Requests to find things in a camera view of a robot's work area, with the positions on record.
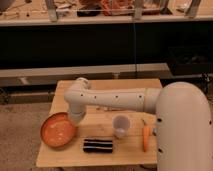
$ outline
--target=table top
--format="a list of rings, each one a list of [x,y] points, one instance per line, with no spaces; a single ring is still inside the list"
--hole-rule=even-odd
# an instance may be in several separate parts
[[[66,112],[68,104],[64,101],[64,92],[73,81],[59,81],[52,102],[50,115]],[[128,89],[128,88],[161,88],[158,79],[122,79],[90,80],[91,89]],[[112,120],[116,115],[126,115],[131,122],[125,138],[113,136]],[[149,150],[142,150],[143,118],[151,127],[155,126],[155,115],[128,110],[109,110],[99,106],[88,106],[87,115],[78,127],[75,138],[59,149],[53,149],[41,142],[37,157],[37,167],[72,167],[72,166],[107,166],[156,164],[156,137],[150,136]],[[99,138],[113,140],[113,153],[85,153],[83,140]]]

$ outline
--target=paper cup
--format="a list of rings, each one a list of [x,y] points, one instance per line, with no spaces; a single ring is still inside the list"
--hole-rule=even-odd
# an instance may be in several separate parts
[[[128,117],[124,115],[118,115],[113,119],[113,129],[114,129],[114,135],[121,139],[123,138],[128,129],[130,127],[130,121]]]

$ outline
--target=orange bowl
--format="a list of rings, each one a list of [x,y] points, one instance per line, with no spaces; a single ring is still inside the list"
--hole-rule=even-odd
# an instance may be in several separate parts
[[[70,142],[76,134],[76,126],[68,114],[60,112],[45,120],[41,127],[41,139],[50,147],[60,147]]]

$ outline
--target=carrot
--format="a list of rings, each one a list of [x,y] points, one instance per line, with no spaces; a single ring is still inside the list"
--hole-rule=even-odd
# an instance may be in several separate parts
[[[146,152],[149,149],[149,136],[151,133],[151,128],[146,124],[146,122],[142,119],[144,126],[142,128],[142,144],[143,151]]]

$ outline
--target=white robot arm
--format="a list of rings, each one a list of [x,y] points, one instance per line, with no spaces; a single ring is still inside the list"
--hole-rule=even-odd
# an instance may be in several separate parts
[[[177,82],[163,89],[89,90],[79,78],[65,92],[69,116],[78,124],[86,105],[144,111],[157,115],[159,171],[212,171],[212,115],[205,95],[194,85]]]

